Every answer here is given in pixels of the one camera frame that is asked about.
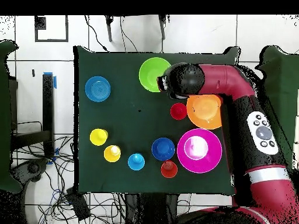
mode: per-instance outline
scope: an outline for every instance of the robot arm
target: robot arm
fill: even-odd
[[[298,224],[299,203],[265,112],[246,76],[235,66],[172,65],[157,79],[172,98],[217,94],[230,172],[238,184],[248,179],[254,204],[239,211],[271,224]]]

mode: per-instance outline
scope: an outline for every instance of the green table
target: green table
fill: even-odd
[[[186,131],[197,127],[188,117],[176,121],[170,115],[171,105],[185,103],[185,100],[174,101],[166,94],[145,90],[138,72],[141,64],[151,57],[164,58],[171,64],[234,65],[237,47],[214,55],[89,52],[82,47],[74,47],[74,52],[78,53],[79,71],[76,82],[79,83],[79,192],[234,194],[221,128],[212,131],[222,144],[222,158],[214,170],[204,174],[187,171],[175,153],[172,160],[178,166],[177,175],[171,179],[162,176],[162,162],[153,157],[152,143],[157,138],[167,137],[177,146]],[[85,84],[93,76],[102,76],[111,85],[109,98],[101,103],[89,100],[85,94]],[[102,146],[95,146],[89,140],[95,128],[109,133]],[[103,157],[109,145],[121,149],[116,163],[109,163]],[[145,166],[140,171],[131,170],[127,164],[128,157],[136,152],[145,158]]]
[[[287,54],[270,45],[262,50],[260,58],[257,69],[263,71],[265,76],[258,85],[261,89],[259,101],[291,168],[299,90],[299,55]]]

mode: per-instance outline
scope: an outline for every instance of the magenta bowl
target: magenta bowl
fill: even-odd
[[[207,173],[221,160],[222,146],[218,137],[207,129],[186,132],[176,149],[182,166],[193,173]]]

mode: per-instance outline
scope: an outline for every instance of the orange bowl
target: orange bowl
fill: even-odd
[[[190,96],[187,100],[187,114],[190,121],[202,129],[221,127],[221,99],[214,94]]]

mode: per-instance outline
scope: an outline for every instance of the blue cup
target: blue cup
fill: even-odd
[[[152,155],[158,160],[169,160],[175,154],[175,145],[168,138],[159,138],[152,144]]]
[[[140,153],[132,154],[128,158],[128,166],[134,171],[139,171],[144,167],[145,160]]]
[[[85,93],[93,102],[103,102],[110,95],[110,84],[104,77],[91,77],[85,84]]]

